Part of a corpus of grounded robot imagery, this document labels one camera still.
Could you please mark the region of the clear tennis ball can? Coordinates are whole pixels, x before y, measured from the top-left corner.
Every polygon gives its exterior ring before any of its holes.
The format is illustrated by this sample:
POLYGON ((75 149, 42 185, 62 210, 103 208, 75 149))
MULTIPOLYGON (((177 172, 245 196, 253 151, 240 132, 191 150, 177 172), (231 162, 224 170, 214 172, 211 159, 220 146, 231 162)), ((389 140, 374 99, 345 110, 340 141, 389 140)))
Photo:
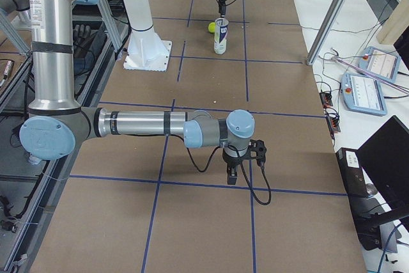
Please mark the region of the clear tennis ball can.
POLYGON ((224 17, 215 20, 213 48, 216 54, 224 54, 226 51, 228 26, 229 21, 224 17))

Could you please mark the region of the teach pendant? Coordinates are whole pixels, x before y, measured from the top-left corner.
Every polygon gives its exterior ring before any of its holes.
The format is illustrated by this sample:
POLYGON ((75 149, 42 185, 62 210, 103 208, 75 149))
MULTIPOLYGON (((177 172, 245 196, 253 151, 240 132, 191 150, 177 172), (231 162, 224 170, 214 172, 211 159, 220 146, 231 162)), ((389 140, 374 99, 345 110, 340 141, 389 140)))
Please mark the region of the teach pendant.
POLYGON ((400 62, 401 57, 396 52, 369 46, 359 60, 359 68, 376 74, 382 80, 395 82, 400 62))
POLYGON ((387 114, 382 87, 371 77, 345 73, 341 79, 341 93, 349 111, 375 116, 387 114))

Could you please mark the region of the black computer box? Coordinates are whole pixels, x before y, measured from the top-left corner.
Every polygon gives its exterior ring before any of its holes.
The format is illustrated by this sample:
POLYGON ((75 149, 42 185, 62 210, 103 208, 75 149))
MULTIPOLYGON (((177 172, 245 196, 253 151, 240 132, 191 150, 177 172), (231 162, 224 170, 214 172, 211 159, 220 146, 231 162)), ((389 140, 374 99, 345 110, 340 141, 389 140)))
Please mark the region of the black computer box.
POLYGON ((349 197, 373 197, 378 194, 378 189, 372 183, 365 181, 356 152, 351 148, 340 148, 336 152, 344 188, 349 197))

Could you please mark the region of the black monitor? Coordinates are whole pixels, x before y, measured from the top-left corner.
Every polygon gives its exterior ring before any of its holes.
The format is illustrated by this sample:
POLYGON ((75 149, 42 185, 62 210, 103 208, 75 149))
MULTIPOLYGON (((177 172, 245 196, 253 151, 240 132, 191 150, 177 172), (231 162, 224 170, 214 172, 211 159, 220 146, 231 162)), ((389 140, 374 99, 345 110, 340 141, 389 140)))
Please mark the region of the black monitor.
POLYGON ((360 146, 357 157, 386 201, 408 204, 408 127, 397 116, 360 146))

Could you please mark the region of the yellow tennis ball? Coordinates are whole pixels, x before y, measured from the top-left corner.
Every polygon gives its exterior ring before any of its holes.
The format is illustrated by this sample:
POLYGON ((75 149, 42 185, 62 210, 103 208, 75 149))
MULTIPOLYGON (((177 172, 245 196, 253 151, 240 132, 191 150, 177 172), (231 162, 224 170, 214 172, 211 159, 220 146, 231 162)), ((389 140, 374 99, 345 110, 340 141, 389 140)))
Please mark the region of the yellow tennis ball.
POLYGON ((214 33, 215 32, 215 23, 214 22, 209 23, 208 32, 209 33, 214 33))

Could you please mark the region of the aluminium frame post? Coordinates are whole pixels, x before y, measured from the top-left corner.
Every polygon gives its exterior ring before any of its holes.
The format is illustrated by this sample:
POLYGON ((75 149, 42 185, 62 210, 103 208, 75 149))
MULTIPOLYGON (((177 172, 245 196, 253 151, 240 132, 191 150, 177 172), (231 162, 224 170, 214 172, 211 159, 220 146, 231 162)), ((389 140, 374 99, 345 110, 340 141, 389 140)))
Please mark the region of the aluminium frame post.
POLYGON ((319 28, 316 38, 314 39, 311 49, 308 53, 306 59, 307 65, 312 66, 316 58, 318 57, 320 50, 323 47, 323 44, 327 39, 327 36, 330 33, 330 30, 332 29, 336 17, 338 16, 345 1, 346 0, 332 0, 328 12, 325 18, 323 19, 323 22, 319 28))

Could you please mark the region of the near teach pendant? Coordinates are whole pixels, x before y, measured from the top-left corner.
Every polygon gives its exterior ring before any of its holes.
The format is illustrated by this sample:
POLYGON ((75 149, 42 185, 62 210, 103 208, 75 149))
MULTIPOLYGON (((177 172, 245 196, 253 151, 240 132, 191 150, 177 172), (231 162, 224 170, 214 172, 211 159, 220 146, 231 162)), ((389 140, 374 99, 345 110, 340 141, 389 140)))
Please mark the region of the near teach pendant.
POLYGON ((375 116, 387 114, 382 87, 371 77, 345 73, 341 79, 341 93, 349 111, 375 116))

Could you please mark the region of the white pedestal column base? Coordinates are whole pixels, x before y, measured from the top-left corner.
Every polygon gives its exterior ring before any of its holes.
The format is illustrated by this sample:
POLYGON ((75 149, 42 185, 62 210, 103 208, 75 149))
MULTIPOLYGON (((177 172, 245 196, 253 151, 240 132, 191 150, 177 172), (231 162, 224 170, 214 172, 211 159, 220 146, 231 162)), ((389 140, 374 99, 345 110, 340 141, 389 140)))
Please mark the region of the white pedestal column base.
POLYGON ((155 32, 149 0, 123 0, 131 28, 126 70, 167 70, 171 41, 161 40, 155 32))

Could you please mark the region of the orange black connector block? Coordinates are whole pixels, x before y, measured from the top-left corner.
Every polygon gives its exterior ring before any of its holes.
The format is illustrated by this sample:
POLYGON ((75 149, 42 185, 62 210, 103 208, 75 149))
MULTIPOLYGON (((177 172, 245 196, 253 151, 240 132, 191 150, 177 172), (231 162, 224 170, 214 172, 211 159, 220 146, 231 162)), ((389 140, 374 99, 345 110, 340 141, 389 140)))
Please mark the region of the orange black connector block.
POLYGON ((332 94, 331 92, 320 92, 320 100, 323 107, 332 107, 332 94))

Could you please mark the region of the far teach pendant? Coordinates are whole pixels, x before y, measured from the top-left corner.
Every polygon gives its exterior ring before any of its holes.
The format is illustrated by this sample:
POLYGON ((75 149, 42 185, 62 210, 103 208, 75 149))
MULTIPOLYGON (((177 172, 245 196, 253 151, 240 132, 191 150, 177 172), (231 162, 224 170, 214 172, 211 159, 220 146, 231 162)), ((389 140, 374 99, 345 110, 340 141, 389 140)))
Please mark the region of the far teach pendant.
POLYGON ((369 46, 359 60, 359 68, 376 74, 382 80, 395 82, 400 62, 401 57, 396 52, 369 46))

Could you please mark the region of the wooden board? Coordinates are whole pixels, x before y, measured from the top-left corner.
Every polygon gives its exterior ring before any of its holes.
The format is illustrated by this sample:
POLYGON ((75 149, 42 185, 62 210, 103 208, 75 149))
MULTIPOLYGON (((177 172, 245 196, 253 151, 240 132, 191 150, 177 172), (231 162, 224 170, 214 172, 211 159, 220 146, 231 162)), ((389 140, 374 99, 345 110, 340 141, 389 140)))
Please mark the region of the wooden board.
POLYGON ((409 24, 409 0, 402 0, 376 35, 380 44, 393 45, 409 24))

